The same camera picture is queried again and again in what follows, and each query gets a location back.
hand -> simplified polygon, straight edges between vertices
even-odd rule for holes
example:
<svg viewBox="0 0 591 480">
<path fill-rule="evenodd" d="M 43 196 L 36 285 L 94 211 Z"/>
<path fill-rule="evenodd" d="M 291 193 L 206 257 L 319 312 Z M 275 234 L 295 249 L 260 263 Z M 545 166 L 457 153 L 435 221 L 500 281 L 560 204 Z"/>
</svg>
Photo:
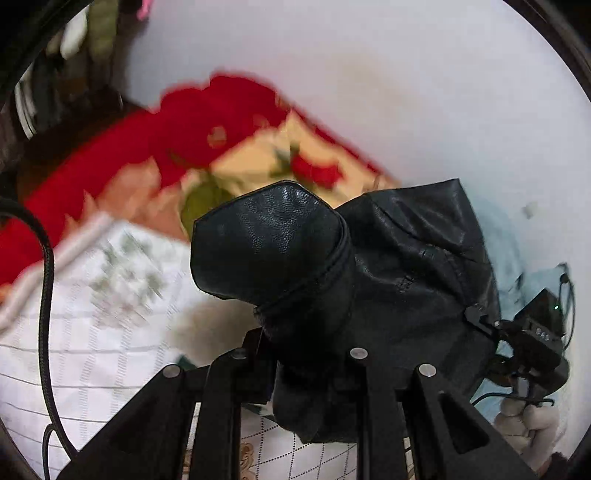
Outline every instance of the hand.
<svg viewBox="0 0 591 480">
<path fill-rule="evenodd" d="M 536 472 L 552 454 L 559 416 L 555 407 L 525 406 L 506 398 L 494 422 L 497 431 Z"/>
</svg>

metal bolt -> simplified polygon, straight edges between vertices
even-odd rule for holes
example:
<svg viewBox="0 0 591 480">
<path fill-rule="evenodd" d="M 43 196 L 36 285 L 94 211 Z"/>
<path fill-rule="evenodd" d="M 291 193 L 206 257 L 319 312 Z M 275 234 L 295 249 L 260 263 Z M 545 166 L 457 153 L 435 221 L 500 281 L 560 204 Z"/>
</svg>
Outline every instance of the metal bolt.
<svg viewBox="0 0 591 480">
<path fill-rule="evenodd" d="M 432 377 L 437 373 L 437 368 L 431 364 L 422 364 L 418 367 L 418 372 L 424 377 Z"/>
<path fill-rule="evenodd" d="M 181 368 L 178 365 L 167 365 L 162 370 L 162 374 L 166 378 L 174 378 L 180 375 Z"/>
<path fill-rule="evenodd" d="M 349 355 L 356 360 L 363 360 L 364 358 L 367 358 L 368 351 L 365 348 L 356 346 L 350 350 Z"/>
<path fill-rule="evenodd" d="M 236 348 L 231 355 L 234 360 L 244 360 L 248 356 L 245 348 Z"/>
</svg>

black cable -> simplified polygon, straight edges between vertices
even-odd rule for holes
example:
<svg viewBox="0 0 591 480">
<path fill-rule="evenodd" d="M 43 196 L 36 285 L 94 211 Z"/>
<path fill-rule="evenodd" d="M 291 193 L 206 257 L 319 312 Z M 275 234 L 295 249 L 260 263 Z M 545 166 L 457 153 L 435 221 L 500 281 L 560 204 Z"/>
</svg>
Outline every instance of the black cable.
<svg viewBox="0 0 591 480">
<path fill-rule="evenodd" d="M 489 398 L 489 397 L 511 398 L 513 400 L 521 400 L 521 401 L 524 401 L 528 404 L 535 404 L 535 405 L 548 402 L 548 403 L 551 403 L 553 407 L 554 407 L 554 404 L 556 403 L 553 398 L 527 398 L 527 397 L 520 397 L 519 395 L 513 395 L 513 393 L 490 392 L 490 393 L 485 393 L 484 395 L 481 395 L 480 397 L 478 397 L 474 402 L 472 402 L 472 406 L 475 406 L 478 402 L 484 400 L 485 398 Z"/>
<path fill-rule="evenodd" d="M 570 322 L 569 340 L 566 342 L 566 345 L 564 346 L 564 351 L 566 351 L 566 349 L 570 345 L 571 340 L 573 339 L 574 321 L 575 321 L 576 313 L 577 313 L 577 304 L 576 304 L 575 299 L 574 299 L 574 285 L 573 285 L 573 283 L 570 280 L 569 280 L 569 300 L 572 300 L 572 302 L 573 302 L 573 320 Z"/>
<path fill-rule="evenodd" d="M 68 439 L 64 426 L 61 423 L 60 416 L 57 412 L 56 401 L 53 397 L 53 390 L 51 389 L 51 375 L 49 371 L 49 322 L 51 315 L 51 294 L 53 292 L 53 277 L 54 277 L 54 261 L 53 261 L 53 250 L 51 243 L 47 237 L 45 229 L 35 218 L 35 216 L 29 212 L 25 207 L 20 205 L 13 200 L 5 199 L 0 197 L 0 215 L 8 215 L 17 218 L 24 222 L 35 234 L 41 245 L 43 252 L 43 285 L 41 288 L 41 307 L 39 310 L 39 374 L 41 377 L 41 389 L 43 391 L 43 400 L 47 407 L 47 413 L 51 423 L 46 428 L 46 433 L 49 430 L 55 431 L 59 441 L 64 447 L 68 457 L 74 458 L 78 453 L 74 445 Z M 43 437 L 43 463 L 47 462 L 47 442 L 45 434 Z"/>
<path fill-rule="evenodd" d="M 47 452 L 49 450 L 49 437 L 51 437 L 51 433 L 55 432 L 55 428 L 50 423 L 47 427 L 45 427 L 45 431 L 43 432 L 43 441 L 41 442 L 41 451 L 43 452 L 43 475 L 45 476 L 45 480 L 50 480 L 49 476 L 49 459 L 47 457 Z"/>
<path fill-rule="evenodd" d="M 560 284 L 558 285 L 558 306 L 560 307 L 560 313 L 562 313 L 562 282 L 560 282 Z"/>
</svg>

black leather bag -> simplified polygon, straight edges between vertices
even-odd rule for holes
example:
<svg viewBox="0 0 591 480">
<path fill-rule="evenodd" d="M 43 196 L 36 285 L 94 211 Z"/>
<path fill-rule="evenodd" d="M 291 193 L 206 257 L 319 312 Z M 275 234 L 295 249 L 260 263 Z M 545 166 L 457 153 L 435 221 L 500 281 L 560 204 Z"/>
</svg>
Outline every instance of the black leather bag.
<svg viewBox="0 0 591 480">
<path fill-rule="evenodd" d="M 499 306 L 458 180 L 336 210 L 275 183 L 195 221 L 191 271 L 201 290 L 256 306 L 279 360 L 275 419 L 302 442 L 355 441 L 355 403 L 335 387 L 352 347 L 384 368 L 431 363 L 466 395 L 495 353 L 463 321 L 472 305 L 499 319 Z"/>
</svg>

white wall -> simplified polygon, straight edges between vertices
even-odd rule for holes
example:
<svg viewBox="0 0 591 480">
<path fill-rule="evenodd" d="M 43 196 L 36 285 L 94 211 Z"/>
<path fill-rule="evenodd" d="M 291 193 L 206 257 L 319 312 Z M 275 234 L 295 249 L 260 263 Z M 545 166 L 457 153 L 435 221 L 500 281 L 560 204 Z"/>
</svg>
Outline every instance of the white wall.
<svg viewBox="0 0 591 480">
<path fill-rule="evenodd" d="M 502 0 L 156 0 L 120 68 L 146 105 L 214 69 L 266 77 L 405 183 L 460 177 L 504 207 L 531 268 L 568 261 L 572 452 L 591 421 L 591 105 Z"/>
</svg>

